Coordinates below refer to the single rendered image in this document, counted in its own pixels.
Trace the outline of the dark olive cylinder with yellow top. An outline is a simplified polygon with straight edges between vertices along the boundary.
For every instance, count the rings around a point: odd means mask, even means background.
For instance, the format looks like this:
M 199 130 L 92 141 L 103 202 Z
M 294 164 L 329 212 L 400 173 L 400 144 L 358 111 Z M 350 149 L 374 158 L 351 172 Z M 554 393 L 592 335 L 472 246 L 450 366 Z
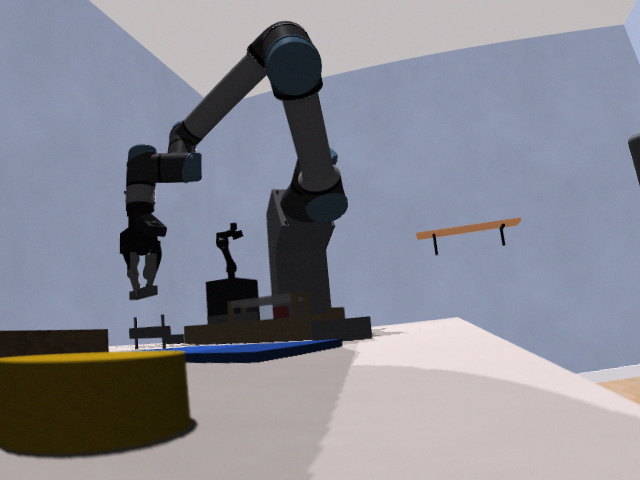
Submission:
M 75 454 L 147 444 L 191 425 L 185 351 L 0 358 L 0 447 Z

